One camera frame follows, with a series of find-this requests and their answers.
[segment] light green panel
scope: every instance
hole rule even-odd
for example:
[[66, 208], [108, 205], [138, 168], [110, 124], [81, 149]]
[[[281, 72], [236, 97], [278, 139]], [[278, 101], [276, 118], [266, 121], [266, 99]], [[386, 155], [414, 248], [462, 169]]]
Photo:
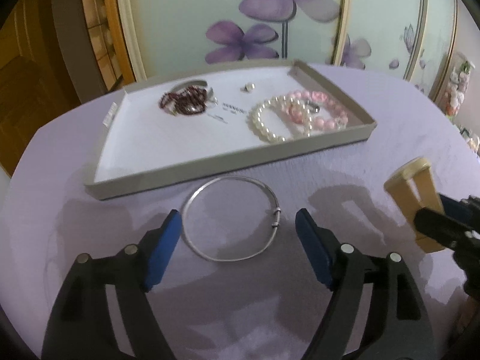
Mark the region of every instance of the light green panel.
[[428, 96], [448, 58], [455, 25], [456, 0], [428, 0], [422, 50], [411, 82]]
[[[246, 32], [257, 21], [239, 12], [241, 0], [130, 0], [147, 77], [203, 66], [220, 46], [206, 38], [219, 20], [231, 20]], [[282, 33], [278, 23], [268, 23]], [[268, 44], [280, 53], [280, 39]]]
[[[334, 0], [342, 5], [342, 0]], [[337, 18], [330, 23], [315, 23], [301, 9], [289, 23], [289, 59], [331, 63], [335, 52], [335, 39], [338, 31]]]
[[[204, 65], [209, 52], [222, 47], [206, 38], [208, 28], [231, 20], [246, 32], [264, 23], [279, 38], [266, 43], [281, 56], [282, 24], [254, 20], [239, 11], [242, 0], [130, 0], [143, 65], [148, 77]], [[341, 0], [334, 0], [341, 5]], [[319, 23], [299, 7], [289, 22], [288, 58], [325, 63], [333, 54], [338, 19]]]
[[366, 69], [404, 77], [410, 60], [405, 28], [412, 26], [414, 38], [420, 4], [421, 0], [351, 0], [347, 33], [352, 44], [363, 38], [370, 45], [371, 55], [360, 58]]

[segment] white tray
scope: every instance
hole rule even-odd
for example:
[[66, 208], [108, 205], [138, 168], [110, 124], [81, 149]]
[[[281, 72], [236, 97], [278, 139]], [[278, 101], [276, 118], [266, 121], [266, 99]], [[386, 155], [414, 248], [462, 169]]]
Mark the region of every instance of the white tray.
[[[375, 128], [358, 104], [301, 61], [253, 61], [209, 70], [174, 80], [151, 79], [118, 91], [94, 160], [87, 166], [85, 185], [93, 196], [106, 199], [356, 142], [367, 139]], [[208, 82], [216, 107], [192, 116], [172, 116], [159, 108], [163, 93], [191, 79]], [[241, 91], [248, 82], [255, 83], [252, 93]], [[347, 109], [347, 128], [279, 144], [262, 140], [249, 123], [251, 109], [273, 95], [298, 89], [337, 98]], [[300, 131], [273, 111], [267, 112], [265, 122], [286, 137]]]

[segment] metal screw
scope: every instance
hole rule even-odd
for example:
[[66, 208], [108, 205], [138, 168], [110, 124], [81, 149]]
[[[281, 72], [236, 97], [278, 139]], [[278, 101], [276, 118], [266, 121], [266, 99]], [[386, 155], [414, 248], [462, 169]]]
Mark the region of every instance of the metal screw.
[[400, 261], [402, 261], [402, 256], [400, 256], [398, 253], [390, 253], [390, 259], [393, 261], [393, 262], [396, 262], [396, 263], [399, 263]]
[[83, 264], [83, 263], [86, 263], [89, 258], [90, 258], [90, 255], [88, 253], [82, 253], [77, 256], [77, 262], [79, 264]]
[[132, 255], [138, 252], [138, 247], [135, 244], [130, 244], [125, 246], [125, 249], [123, 251], [128, 255]]
[[355, 248], [353, 246], [351, 246], [350, 244], [342, 244], [342, 246], [340, 246], [340, 250], [346, 254], [351, 254], [353, 253], [353, 251], [355, 250]]

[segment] purple table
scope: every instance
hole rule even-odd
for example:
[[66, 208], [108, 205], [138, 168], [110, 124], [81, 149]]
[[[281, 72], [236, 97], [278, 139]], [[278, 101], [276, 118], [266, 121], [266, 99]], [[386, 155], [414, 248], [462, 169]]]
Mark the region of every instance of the purple table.
[[[330, 298], [295, 234], [295, 213], [302, 207], [341, 242], [366, 254], [402, 254], [423, 294], [437, 345], [444, 347], [465, 298], [463, 272], [449, 250], [422, 253], [383, 183], [422, 155], [433, 164], [437, 189], [460, 199], [480, 195], [480, 166], [455, 128], [409, 83], [372, 72], [314, 67], [356, 99], [378, 128], [367, 142], [238, 172], [277, 194], [279, 234], [262, 255], [231, 264], [204, 261], [182, 240], [178, 243], [164, 280], [148, 299], [180, 359], [301, 357]], [[75, 256], [109, 256], [137, 242], [203, 182], [105, 202], [87, 195], [82, 165], [111, 103], [109, 95], [103, 96], [41, 128], [18, 164], [0, 214], [0, 303], [37, 354]], [[268, 199], [254, 188], [227, 181], [206, 192], [187, 221], [195, 242], [206, 250], [218, 248], [223, 256], [258, 248], [272, 218]], [[111, 290], [117, 339], [129, 351]], [[351, 350], [359, 343], [366, 312], [363, 301]]]

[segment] pink bead bracelet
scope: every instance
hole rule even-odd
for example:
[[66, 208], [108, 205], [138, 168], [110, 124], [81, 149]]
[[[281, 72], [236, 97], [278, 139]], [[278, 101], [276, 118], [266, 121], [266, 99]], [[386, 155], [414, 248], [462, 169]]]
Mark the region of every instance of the pink bead bracelet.
[[[334, 117], [327, 120], [321, 116], [312, 116], [313, 126], [316, 130], [328, 131], [335, 128], [344, 128], [349, 122], [345, 108], [336, 100], [330, 99], [326, 93], [319, 91], [295, 91], [287, 94], [287, 98], [290, 97], [302, 99], [305, 104], [310, 106], [315, 104], [318, 106], [318, 109], [324, 107], [330, 114], [333, 114]], [[302, 112], [297, 107], [297, 104], [291, 104], [284, 111], [290, 116], [292, 122], [296, 124], [304, 123]]]

